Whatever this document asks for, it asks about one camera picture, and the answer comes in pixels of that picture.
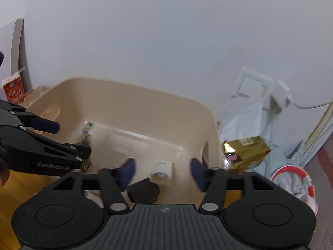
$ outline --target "green wrapped item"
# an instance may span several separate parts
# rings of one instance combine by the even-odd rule
[[[93,126],[94,124],[92,122],[86,123],[85,127],[82,128],[82,134],[78,138],[77,144],[91,147],[91,134],[89,134],[89,130],[91,130]],[[90,157],[82,160],[81,169],[83,172],[86,172],[90,166]]]

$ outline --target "white small box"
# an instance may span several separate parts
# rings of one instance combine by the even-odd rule
[[[157,184],[171,185],[172,162],[156,160],[150,173],[150,180]]]

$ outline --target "silver screw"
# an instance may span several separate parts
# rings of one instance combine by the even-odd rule
[[[216,211],[219,206],[216,205],[215,203],[205,203],[201,206],[205,211]]]
[[[116,202],[111,204],[110,209],[114,211],[123,211],[124,209],[126,209],[126,204],[121,202]]]

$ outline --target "beige plastic bin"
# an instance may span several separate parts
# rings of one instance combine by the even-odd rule
[[[183,97],[143,87],[89,78],[64,81],[35,100],[28,110],[42,114],[59,103],[58,134],[43,135],[74,143],[86,121],[94,123],[92,166],[88,173],[118,167],[133,157],[132,183],[149,177],[156,160],[173,162],[172,185],[160,185],[159,204],[194,203],[199,192],[190,175],[192,158],[201,158],[208,143],[208,164],[219,166],[219,140],[214,116],[203,105]]]

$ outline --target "white wall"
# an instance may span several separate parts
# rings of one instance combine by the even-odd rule
[[[299,104],[333,95],[333,0],[0,0],[0,25],[21,16],[34,87],[101,77],[196,99],[218,117],[247,66],[286,82]],[[324,110],[289,107],[274,142],[289,153]]]

